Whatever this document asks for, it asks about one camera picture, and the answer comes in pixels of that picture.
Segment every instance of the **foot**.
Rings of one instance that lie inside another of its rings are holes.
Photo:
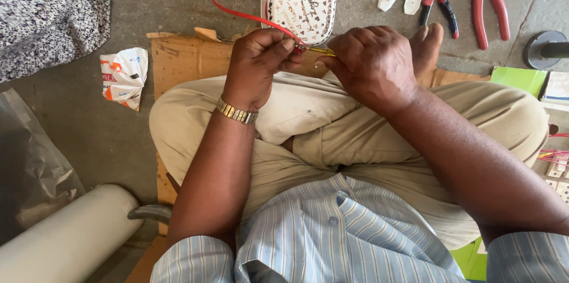
[[[413,53],[413,68],[415,78],[419,78],[437,67],[440,45],[443,43],[445,30],[434,23],[422,26],[413,38],[409,40]]]

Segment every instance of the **wristwatch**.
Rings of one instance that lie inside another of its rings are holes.
[[[229,117],[230,119],[235,119],[245,124],[254,123],[257,120],[257,116],[259,116],[259,112],[253,113],[253,112],[238,110],[233,106],[227,104],[227,102],[225,102],[221,97],[219,97],[219,101],[217,101],[216,108],[226,117]]]

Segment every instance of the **green cardboard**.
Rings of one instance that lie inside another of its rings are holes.
[[[486,281],[487,254],[479,254],[482,237],[468,243],[465,247],[452,250],[451,255],[458,263],[465,279]]]
[[[547,71],[496,66],[490,77],[490,82],[516,87],[539,98],[539,92],[544,85],[546,76]]]

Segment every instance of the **man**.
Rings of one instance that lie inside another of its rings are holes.
[[[478,235],[489,282],[569,281],[569,207],[528,167],[544,110],[491,83],[419,87],[442,38],[353,28],[319,80],[274,75],[302,56],[257,30],[226,78],[160,97],[150,129],[181,189],[152,281],[464,282],[447,249]]]

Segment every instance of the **lap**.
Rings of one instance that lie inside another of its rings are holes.
[[[222,77],[192,81],[160,97],[150,131],[167,170],[181,183],[223,91]],[[432,90],[526,164],[547,136],[547,117],[535,98],[491,83],[464,82]],[[248,218],[291,187],[343,173],[401,196],[431,224],[447,247],[478,236],[472,219],[448,196],[415,151],[381,117],[361,107],[337,85],[293,75],[275,77],[257,122]],[[278,146],[295,135],[294,154]]]

